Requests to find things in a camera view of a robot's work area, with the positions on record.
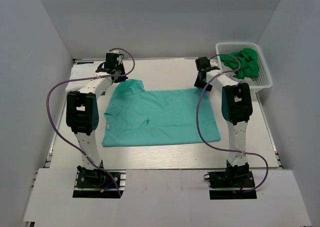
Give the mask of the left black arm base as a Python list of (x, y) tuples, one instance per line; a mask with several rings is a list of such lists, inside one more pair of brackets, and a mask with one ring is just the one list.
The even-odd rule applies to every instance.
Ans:
[(92, 188), (115, 188), (112, 178), (104, 171), (99, 169), (87, 169), (82, 166), (77, 167), (76, 187), (79, 189)]

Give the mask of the teal t-shirt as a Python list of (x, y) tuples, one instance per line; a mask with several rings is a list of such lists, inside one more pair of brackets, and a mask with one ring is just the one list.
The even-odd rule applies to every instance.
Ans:
[(208, 94), (200, 89), (147, 91), (129, 79), (114, 90), (104, 112), (104, 148), (184, 145), (221, 139)]

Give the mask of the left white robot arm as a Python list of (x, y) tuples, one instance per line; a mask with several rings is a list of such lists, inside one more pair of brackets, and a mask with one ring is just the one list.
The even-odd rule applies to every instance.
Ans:
[[(104, 167), (95, 135), (100, 120), (97, 100), (113, 83), (125, 81), (127, 79), (125, 73), (122, 62), (114, 68), (105, 68), (105, 64), (101, 63), (97, 68), (98, 78), (67, 94), (66, 124), (74, 133), (79, 148), (85, 152), (82, 156), (82, 166), (86, 169), (93, 170), (95, 166)], [(100, 78), (103, 75), (116, 76)]]

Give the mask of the white plastic basket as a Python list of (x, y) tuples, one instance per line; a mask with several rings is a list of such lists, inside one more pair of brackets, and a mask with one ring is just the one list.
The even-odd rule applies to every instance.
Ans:
[[(270, 88), (273, 84), (270, 72), (268, 70), (265, 58), (260, 47), (253, 42), (219, 42), (215, 45), (216, 53), (219, 55), (217, 57), (217, 61), (219, 67), (222, 71), (230, 70), (229, 67), (225, 66), (224, 63), (221, 61), (220, 56), (226, 54), (237, 53), (245, 48), (250, 48), (256, 51), (257, 53), (257, 62), (259, 65), (259, 74), (255, 80), (255, 86), (250, 86), (251, 91), (258, 92), (265, 88)], [(239, 82), (239, 79), (233, 77), (234, 73), (228, 73), (227, 76), (231, 79)]]

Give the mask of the white t-shirt in basket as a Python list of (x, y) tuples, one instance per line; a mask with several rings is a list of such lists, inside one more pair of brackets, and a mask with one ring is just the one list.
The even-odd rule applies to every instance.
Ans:
[(256, 85), (256, 81), (254, 79), (249, 78), (249, 77), (245, 77), (244, 79), (240, 79), (239, 83), (247, 83), (249, 86)]

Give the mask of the green t-shirt in basket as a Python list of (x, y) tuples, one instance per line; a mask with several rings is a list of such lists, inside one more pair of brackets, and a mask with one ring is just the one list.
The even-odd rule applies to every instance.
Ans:
[[(233, 74), (233, 77), (239, 80), (245, 78), (255, 79), (259, 76), (260, 66), (258, 64), (258, 54), (255, 50), (251, 48), (244, 48), (239, 52), (231, 53), (240, 61), (240, 69)], [(239, 65), (234, 57), (228, 55), (221, 55), (220, 60), (226, 67), (232, 70), (236, 70)]]

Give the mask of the folded white t-shirt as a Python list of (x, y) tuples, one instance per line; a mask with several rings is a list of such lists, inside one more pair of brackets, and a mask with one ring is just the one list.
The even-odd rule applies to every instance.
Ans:
[[(71, 68), (70, 80), (85, 79), (107, 75), (106, 72), (96, 72), (97, 64), (75, 64)], [(65, 92), (80, 91), (81, 93), (101, 94), (112, 84), (111, 77), (71, 81), (67, 84)]]

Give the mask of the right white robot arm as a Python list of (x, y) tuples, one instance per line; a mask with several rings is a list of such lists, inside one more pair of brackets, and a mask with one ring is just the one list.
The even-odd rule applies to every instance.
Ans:
[(227, 166), (242, 167), (248, 164), (246, 157), (246, 130), (253, 113), (250, 87), (238, 83), (219, 70), (199, 71), (194, 86), (205, 91), (215, 87), (221, 93), (221, 113), (228, 126), (229, 149), (215, 147), (215, 150), (228, 152)]

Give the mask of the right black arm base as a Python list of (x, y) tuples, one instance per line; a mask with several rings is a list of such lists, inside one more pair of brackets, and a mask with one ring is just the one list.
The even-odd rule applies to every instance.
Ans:
[(203, 176), (212, 189), (217, 188), (254, 188), (255, 181), (249, 164), (231, 166), (227, 162), (224, 171), (211, 171)]

